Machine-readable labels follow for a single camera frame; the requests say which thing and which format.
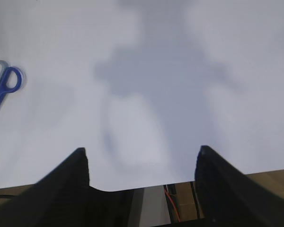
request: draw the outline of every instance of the scissors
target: scissors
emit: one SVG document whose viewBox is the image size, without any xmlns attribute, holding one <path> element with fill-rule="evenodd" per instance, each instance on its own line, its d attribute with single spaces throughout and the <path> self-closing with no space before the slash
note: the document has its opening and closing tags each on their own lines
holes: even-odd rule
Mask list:
<svg viewBox="0 0 284 227">
<path fill-rule="evenodd" d="M 13 93 L 21 87 L 22 84 L 22 72 L 16 67 L 9 67 L 5 61 L 0 60 L 1 72 L 0 72 L 0 104 L 4 97 L 8 93 Z M 14 72 L 17 76 L 17 83 L 13 88 L 8 87 L 7 82 L 11 73 Z"/>
</svg>

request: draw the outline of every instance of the black cable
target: black cable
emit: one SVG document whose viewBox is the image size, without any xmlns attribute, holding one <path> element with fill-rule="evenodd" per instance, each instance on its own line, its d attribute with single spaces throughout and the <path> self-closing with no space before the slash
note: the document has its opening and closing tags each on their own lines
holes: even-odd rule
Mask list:
<svg viewBox="0 0 284 227">
<path fill-rule="evenodd" d="M 195 210 L 197 211 L 197 217 L 198 217 L 198 219 L 200 219 L 200 210 L 199 210 L 197 196 L 196 196 L 196 193 L 195 193 L 194 183 L 190 182 L 190 187 L 191 187 L 191 191 L 193 193 L 193 198 L 194 198 L 194 201 L 195 201 Z"/>
<path fill-rule="evenodd" d="M 175 219 L 174 219 L 174 216 L 173 216 L 173 214 L 172 214 L 172 205 L 171 205 L 171 202 L 169 201 L 169 199 L 168 199 L 168 197 L 165 195 L 165 199 L 166 199 L 166 203 L 167 203 L 167 209 L 169 210 L 169 219 L 170 219 L 170 222 L 171 222 L 171 224 L 173 224 L 173 223 L 176 223 L 176 221 L 175 221 Z"/>
<path fill-rule="evenodd" d="M 0 195 L 0 199 L 12 199 L 15 195 Z"/>
</svg>

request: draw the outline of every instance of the white surface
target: white surface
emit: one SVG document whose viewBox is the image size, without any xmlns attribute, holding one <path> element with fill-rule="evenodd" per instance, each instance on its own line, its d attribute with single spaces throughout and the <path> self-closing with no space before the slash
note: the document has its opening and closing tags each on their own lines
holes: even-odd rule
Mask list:
<svg viewBox="0 0 284 227">
<path fill-rule="evenodd" d="M 200 145 L 284 169 L 284 0 L 0 0 L 0 188 L 85 147 L 91 185 L 194 179 Z"/>
</svg>

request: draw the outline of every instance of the red wire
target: red wire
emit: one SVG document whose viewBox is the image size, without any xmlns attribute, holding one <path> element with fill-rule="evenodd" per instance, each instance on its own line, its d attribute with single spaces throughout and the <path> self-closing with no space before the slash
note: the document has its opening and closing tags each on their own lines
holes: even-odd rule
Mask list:
<svg viewBox="0 0 284 227">
<path fill-rule="evenodd" d="M 165 192 L 166 196 L 168 197 L 169 201 L 171 202 L 171 205 L 173 206 L 173 208 L 174 208 L 174 210 L 176 212 L 176 216 L 177 216 L 178 222 L 180 222 L 181 219 L 180 219 L 180 216 L 179 216 L 179 213 L 178 213 L 178 210 L 176 208 L 176 205 L 175 205 L 174 201 L 171 199 L 171 197 L 170 197 L 169 193 L 166 191 L 166 189 L 164 189 L 164 192 Z"/>
</svg>

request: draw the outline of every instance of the wire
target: wire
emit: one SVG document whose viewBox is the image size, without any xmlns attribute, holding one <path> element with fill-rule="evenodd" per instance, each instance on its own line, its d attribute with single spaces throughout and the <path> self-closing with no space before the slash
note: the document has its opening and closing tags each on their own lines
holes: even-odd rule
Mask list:
<svg viewBox="0 0 284 227">
<path fill-rule="evenodd" d="M 0 195 L 0 199 L 11 199 L 14 198 L 15 195 Z"/>
<path fill-rule="evenodd" d="M 177 216 L 178 222 L 181 222 L 181 219 L 180 219 L 180 216 L 179 216 L 179 213 L 178 213 L 178 210 L 176 208 L 176 205 L 175 205 L 174 201 L 172 200 L 170 194 L 166 191 L 166 189 L 164 189 L 164 192 L 165 192 L 166 196 L 168 197 L 171 205 L 173 206 L 173 208 L 174 208 L 174 210 L 176 212 L 176 216 Z"/>
<path fill-rule="evenodd" d="M 197 217 L 198 217 L 198 219 L 200 219 L 200 210 L 199 210 L 197 195 L 195 193 L 194 183 L 190 182 L 190 187 L 191 187 L 191 191 L 193 193 L 193 198 L 194 198 L 194 201 L 195 201 L 195 210 L 197 211 Z"/>
</svg>

